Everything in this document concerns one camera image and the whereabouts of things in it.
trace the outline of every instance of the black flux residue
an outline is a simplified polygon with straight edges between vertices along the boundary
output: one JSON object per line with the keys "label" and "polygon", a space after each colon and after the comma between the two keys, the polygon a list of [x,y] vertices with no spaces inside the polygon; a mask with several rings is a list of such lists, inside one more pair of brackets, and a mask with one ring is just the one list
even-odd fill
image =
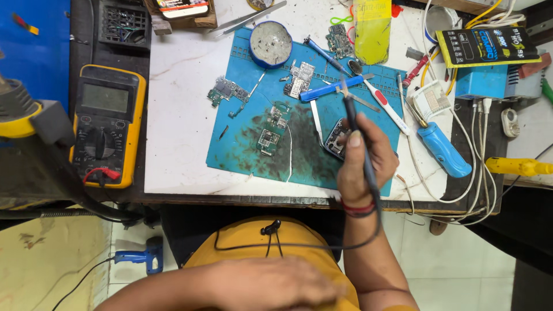
{"label": "black flux residue", "polygon": [[[318,185],[334,184],[342,162],[320,147],[310,106],[297,104],[290,113],[288,126],[293,139],[293,177],[307,176]],[[226,157],[234,159],[242,171],[254,173],[259,177],[286,181],[290,173],[289,130],[286,129],[272,157],[261,154],[255,147],[268,116],[267,109],[264,115],[252,118],[251,126],[244,125],[234,137],[237,146],[233,147]]]}

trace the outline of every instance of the printed label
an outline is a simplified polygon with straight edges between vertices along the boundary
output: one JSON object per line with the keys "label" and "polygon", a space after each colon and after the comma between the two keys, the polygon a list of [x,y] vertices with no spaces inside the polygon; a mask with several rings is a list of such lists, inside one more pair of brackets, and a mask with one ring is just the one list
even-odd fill
{"label": "printed label", "polygon": [[357,20],[392,18],[392,3],[390,0],[361,0],[357,6]]}

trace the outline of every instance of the blue silicone repair mat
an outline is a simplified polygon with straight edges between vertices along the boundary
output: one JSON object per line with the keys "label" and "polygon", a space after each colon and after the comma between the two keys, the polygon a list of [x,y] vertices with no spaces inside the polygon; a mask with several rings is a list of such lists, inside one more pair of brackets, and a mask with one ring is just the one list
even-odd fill
{"label": "blue silicone repair mat", "polygon": [[[225,78],[235,82],[250,92],[263,74],[264,69],[256,65],[249,56],[249,28],[242,28],[234,33],[234,41],[228,60]],[[250,174],[255,176],[286,181],[290,173],[290,132],[292,136],[292,176],[290,182],[323,188],[336,189],[336,175],[342,161],[331,155],[319,145],[319,139],[311,106],[284,95],[283,89],[291,79],[279,82],[279,79],[290,74],[290,65],[296,60],[299,67],[304,61],[315,66],[315,74],[311,79],[310,89],[316,89],[326,84],[323,80],[336,82],[340,73],[309,46],[294,42],[292,55],[286,63],[278,68],[268,70],[263,80],[251,95],[246,107],[236,117],[230,118],[230,111],[236,112],[242,102],[232,97],[230,101],[223,100],[217,108],[217,118],[213,127],[206,163],[208,167],[230,172]],[[347,68],[347,62],[352,58],[340,60]],[[401,102],[397,84],[398,71],[393,68],[371,65],[364,66],[363,73],[372,73],[374,77],[369,82],[380,89],[388,99],[391,107],[400,115]],[[364,84],[349,88],[349,91],[369,103],[379,107]],[[325,141],[336,122],[346,116],[342,102],[343,95],[331,93],[317,99],[317,110],[321,121],[323,140]],[[281,101],[291,107],[289,129],[282,136],[278,150],[272,157],[262,155],[255,148],[265,120],[275,101]],[[357,111],[362,111],[372,119],[390,138],[394,151],[397,151],[399,128],[386,112],[376,113],[368,107],[356,103]],[[227,132],[219,140],[221,133],[228,125]],[[391,182],[382,188],[382,195],[390,194]]]}

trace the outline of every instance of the yellow shirt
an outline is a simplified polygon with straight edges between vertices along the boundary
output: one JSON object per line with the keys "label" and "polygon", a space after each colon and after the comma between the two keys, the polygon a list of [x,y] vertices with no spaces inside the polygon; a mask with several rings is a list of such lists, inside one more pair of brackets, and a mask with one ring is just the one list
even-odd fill
{"label": "yellow shirt", "polygon": [[[278,219],[281,220],[281,225],[278,229],[280,243],[302,243],[327,246],[326,241],[321,235],[303,223],[286,217],[278,217]],[[272,224],[274,220],[275,217],[263,216],[246,219],[229,225],[220,230],[217,247],[227,248],[247,244],[267,244],[269,242],[269,237],[267,235],[261,235],[260,230]],[[184,265],[184,268],[208,265],[221,260],[255,257],[263,258],[267,252],[267,247],[248,247],[230,251],[217,251],[215,250],[215,236],[215,233],[212,234],[197,249]],[[284,256],[303,257],[333,282],[347,285],[347,294],[338,301],[336,310],[359,310],[359,301],[357,299],[355,287],[346,275],[342,273],[330,250],[312,247],[282,246],[282,253]],[[274,235],[271,241],[269,257],[280,257],[277,240]],[[388,308],[385,311],[414,311],[414,309],[397,306],[393,307],[393,309]]]}

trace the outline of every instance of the white marble table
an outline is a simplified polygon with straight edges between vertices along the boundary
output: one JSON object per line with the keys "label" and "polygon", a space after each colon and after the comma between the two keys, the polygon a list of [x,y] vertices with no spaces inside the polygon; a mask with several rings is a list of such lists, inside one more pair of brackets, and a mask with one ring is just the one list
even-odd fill
{"label": "white marble table", "polygon": [[[252,12],[246,1],[218,1],[219,24]],[[288,5],[266,15],[257,22],[275,20],[284,24],[295,41],[303,41],[308,34],[326,45],[331,17],[345,17],[348,9],[338,0],[288,0]],[[422,11],[404,7],[399,17],[392,18],[390,56],[384,65],[410,71],[416,61],[405,57],[407,47],[423,50],[421,34]],[[346,23],[348,29],[352,23]],[[328,198],[337,191],[303,184],[283,183],[250,177],[207,167],[205,160],[215,123],[216,109],[206,97],[218,76],[225,74],[233,34],[213,39],[207,30],[176,30],[164,37],[152,39],[147,150],[145,162],[145,193],[156,194],[211,194],[255,195]],[[440,57],[435,60],[438,72],[445,65]],[[448,83],[442,82],[446,90]],[[408,89],[420,85],[416,77]],[[416,131],[417,124],[405,111],[406,122]],[[444,134],[451,137],[453,117],[449,111],[434,117]],[[414,148],[422,172],[434,194],[442,196],[446,190],[447,174],[438,165],[419,139]],[[399,138],[398,154],[402,175],[416,201],[433,201],[422,187],[416,174],[406,137]],[[390,197],[385,200],[408,200],[403,184],[394,179]]]}

